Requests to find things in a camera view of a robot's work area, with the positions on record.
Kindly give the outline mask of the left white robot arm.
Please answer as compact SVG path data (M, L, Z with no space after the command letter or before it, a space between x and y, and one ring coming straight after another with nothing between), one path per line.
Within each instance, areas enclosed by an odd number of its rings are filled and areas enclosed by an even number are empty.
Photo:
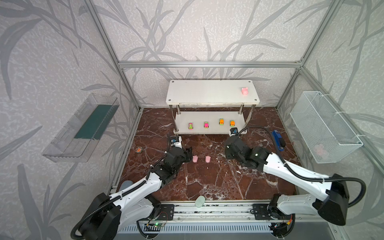
M126 226L156 217L161 203L152 194L175 179L181 166L192 159L192 148L172 147L140 181L109 196L97 195L71 230L71 239L113 240Z

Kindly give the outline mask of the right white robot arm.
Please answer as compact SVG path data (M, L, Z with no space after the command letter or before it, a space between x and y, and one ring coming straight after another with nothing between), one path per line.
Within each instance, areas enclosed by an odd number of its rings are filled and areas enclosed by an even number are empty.
M278 215L318 215L338 226L347 222L348 209L359 203L366 194L366 183L338 174L327 176L312 172L284 160L280 152L263 147L248 147L240 138L246 129L230 129L225 141L225 155L243 167L274 175L305 190L305 195L276 195L270 202L270 211Z

